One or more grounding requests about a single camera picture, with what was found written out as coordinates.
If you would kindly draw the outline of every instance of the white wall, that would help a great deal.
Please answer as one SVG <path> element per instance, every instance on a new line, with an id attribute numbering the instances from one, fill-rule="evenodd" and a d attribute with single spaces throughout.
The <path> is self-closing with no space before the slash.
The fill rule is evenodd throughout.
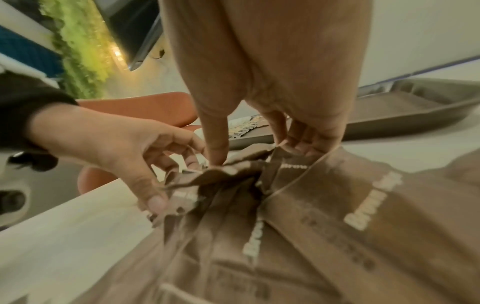
<path id="1" fill-rule="evenodd" d="M 360 85 L 475 55 L 479 0 L 375 0 Z"/>
<path id="2" fill-rule="evenodd" d="M 49 29 L 3 0 L 0 0 L 0 25 L 47 49 L 55 51 L 51 41 L 52 32 Z"/>

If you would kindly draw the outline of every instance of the hand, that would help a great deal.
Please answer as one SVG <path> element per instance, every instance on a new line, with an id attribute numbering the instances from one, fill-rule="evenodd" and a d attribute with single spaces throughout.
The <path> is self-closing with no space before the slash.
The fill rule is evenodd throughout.
<path id="1" fill-rule="evenodd" d="M 227 116 L 245 99 L 277 143 L 325 153 L 344 135 L 370 31 L 371 0 L 161 0 L 210 163 L 229 150 Z M 287 131 L 286 115 L 293 118 Z"/>
<path id="2" fill-rule="evenodd" d="M 150 165 L 165 172 L 179 165 L 167 152 L 183 156 L 188 168 L 198 169 L 195 151 L 205 143 L 193 132 L 158 121 L 104 114 L 82 107 L 54 104 L 31 119 L 27 137 L 59 158 L 70 158 L 105 169 L 121 178 L 155 214 L 167 206 Z"/>

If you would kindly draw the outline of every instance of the black sleeve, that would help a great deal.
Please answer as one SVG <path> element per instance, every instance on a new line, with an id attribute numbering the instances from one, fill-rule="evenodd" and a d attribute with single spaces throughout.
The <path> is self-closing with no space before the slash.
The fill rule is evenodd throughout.
<path id="1" fill-rule="evenodd" d="M 9 71 L 1 73 L 0 151 L 26 151 L 30 156 L 47 154 L 30 142 L 25 132 L 32 115 L 52 103 L 77 105 L 73 97 L 41 79 Z"/>

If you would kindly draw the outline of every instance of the gray tray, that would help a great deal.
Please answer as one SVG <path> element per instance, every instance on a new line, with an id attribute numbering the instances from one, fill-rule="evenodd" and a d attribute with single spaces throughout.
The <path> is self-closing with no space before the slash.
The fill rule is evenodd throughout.
<path id="1" fill-rule="evenodd" d="M 405 79 L 359 89 L 343 140 L 408 135 L 438 129 L 467 117 L 480 104 L 480 82 Z M 269 126 L 230 140 L 238 150 L 273 143 Z"/>

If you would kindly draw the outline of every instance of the chair backrest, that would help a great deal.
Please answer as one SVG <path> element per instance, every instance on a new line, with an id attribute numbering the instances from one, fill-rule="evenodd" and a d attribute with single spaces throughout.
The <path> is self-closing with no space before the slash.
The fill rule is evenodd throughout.
<path id="1" fill-rule="evenodd" d="M 184 92 L 121 99 L 84 99 L 78 103 L 99 112 L 154 119 L 176 127 L 187 126 L 198 118 L 191 95 Z"/>

